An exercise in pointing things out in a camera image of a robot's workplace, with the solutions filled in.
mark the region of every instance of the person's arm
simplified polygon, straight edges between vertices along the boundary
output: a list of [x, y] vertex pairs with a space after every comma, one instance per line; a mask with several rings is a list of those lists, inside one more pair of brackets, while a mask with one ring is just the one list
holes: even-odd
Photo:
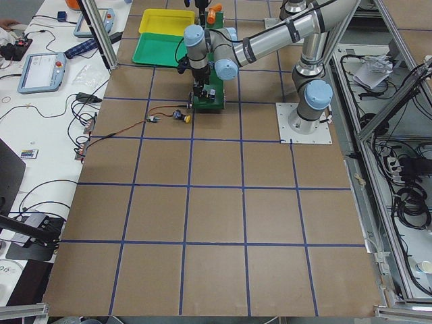
[[19, 24], [14, 19], [0, 19], [0, 27], [4, 30], [11, 30], [10, 25], [16, 25]]

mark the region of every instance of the white table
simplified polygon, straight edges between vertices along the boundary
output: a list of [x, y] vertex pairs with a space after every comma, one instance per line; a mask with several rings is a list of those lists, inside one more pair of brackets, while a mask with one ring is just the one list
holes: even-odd
[[[130, 4], [126, 4], [124, 0], [96, 0], [98, 7], [110, 7], [115, 12], [115, 22], [111, 33], [123, 31], [126, 25], [126, 20], [130, 10]], [[67, 20], [76, 22], [80, 15], [79, 11], [71, 10], [67, 7], [64, 1], [45, 0], [40, 7], [37, 15], [46, 15], [57, 17], [58, 11], [67, 12]], [[47, 18], [35, 17], [29, 24], [27, 32], [38, 30], [51, 31], [56, 40], [49, 45], [53, 51], [66, 51], [70, 47], [77, 45], [87, 38], [76, 38], [73, 35], [75, 25], [68, 23], [59, 23], [56, 20]], [[27, 54], [47, 53], [45, 46], [53, 39], [48, 32], [37, 32], [29, 35], [33, 38], [33, 43], [29, 47]], [[119, 42], [114, 44], [115, 51], [118, 50]], [[89, 57], [93, 51], [87, 52], [84, 55]], [[0, 76], [6, 74], [19, 74], [24, 67], [25, 58], [19, 62], [12, 64], [4, 70], [0, 70]], [[103, 61], [99, 53], [95, 54], [91, 59], [83, 57], [75, 57], [72, 60], [67, 60], [63, 83], [56, 92], [44, 92], [36, 94], [20, 94], [17, 92], [18, 82], [20, 78], [6, 78], [0, 80], [0, 115], [9, 111], [12, 107], [18, 105], [34, 105], [37, 106], [40, 112], [44, 115], [58, 115], [65, 109], [66, 98], [78, 92], [92, 93], [96, 86], [88, 84], [77, 84], [76, 76], [86, 66], [92, 71], [97, 71], [100, 74], [101, 83], [109, 79], [109, 73], [105, 69]], [[96, 95], [99, 98], [103, 97], [106, 85], [104, 85]], [[86, 107], [82, 111], [94, 113], [96, 110]], [[45, 119], [42, 118], [33, 108], [18, 108], [0, 120], [0, 138], [17, 154], [20, 155], [22, 150], [38, 149], [36, 159], [28, 159], [26, 162], [26, 172], [24, 180], [20, 187], [12, 211], [17, 212], [18, 206], [27, 192], [42, 182], [56, 179], [68, 179], [78, 181], [82, 164], [74, 159], [74, 144], [68, 138], [67, 128], [73, 118], [70, 108], [61, 117]], [[76, 138], [83, 133], [83, 126], [75, 121], [70, 129], [72, 138]], [[70, 182], [54, 182], [42, 186], [27, 199], [25, 206], [30, 206], [46, 200], [55, 200], [63, 202], [70, 206], [76, 185]], [[68, 209], [54, 204], [46, 204], [38, 207], [39, 210], [45, 212], [58, 213], [67, 218]], [[3, 230], [0, 238], [11, 240], [13, 232]], [[3, 245], [0, 250], [0, 259], [4, 259], [10, 243]], [[18, 261], [22, 266], [26, 261]], [[9, 296], [0, 296], [0, 306], [5, 306]]]

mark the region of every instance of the computer monitor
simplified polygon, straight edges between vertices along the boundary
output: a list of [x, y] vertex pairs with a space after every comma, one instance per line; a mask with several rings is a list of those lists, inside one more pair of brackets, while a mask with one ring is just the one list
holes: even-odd
[[8, 217], [24, 178], [25, 170], [26, 164], [23, 160], [0, 139], [0, 231], [9, 230], [38, 240], [38, 243], [30, 240], [25, 244], [12, 242], [6, 257], [14, 260], [48, 261], [54, 250], [53, 241], [58, 240], [60, 235], [63, 220], [45, 217], [51, 224], [51, 230], [45, 230]]

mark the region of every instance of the green tray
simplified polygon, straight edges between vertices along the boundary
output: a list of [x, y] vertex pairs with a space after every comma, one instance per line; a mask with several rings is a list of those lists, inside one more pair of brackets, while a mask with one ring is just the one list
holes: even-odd
[[[178, 63], [174, 57], [178, 43], [182, 37], [144, 32], [136, 45], [132, 61], [138, 64], [161, 65], [176, 68]], [[186, 54], [184, 42], [177, 51], [177, 59]]]

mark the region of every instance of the orange object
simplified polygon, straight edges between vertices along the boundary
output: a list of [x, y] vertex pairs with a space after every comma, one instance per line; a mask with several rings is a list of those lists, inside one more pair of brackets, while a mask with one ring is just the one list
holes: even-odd
[[207, 22], [210, 25], [213, 25], [216, 21], [216, 11], [222, 10], [222, 4], [216, 3], [215, 5], [209, 8], [209, 13], [207, 14]]
[[66, 1], [67, 6], [70, 9], [80, 10], [80, 6], [78, 5], [78, 2], [76, 0], [65, 0], [65, 1]]

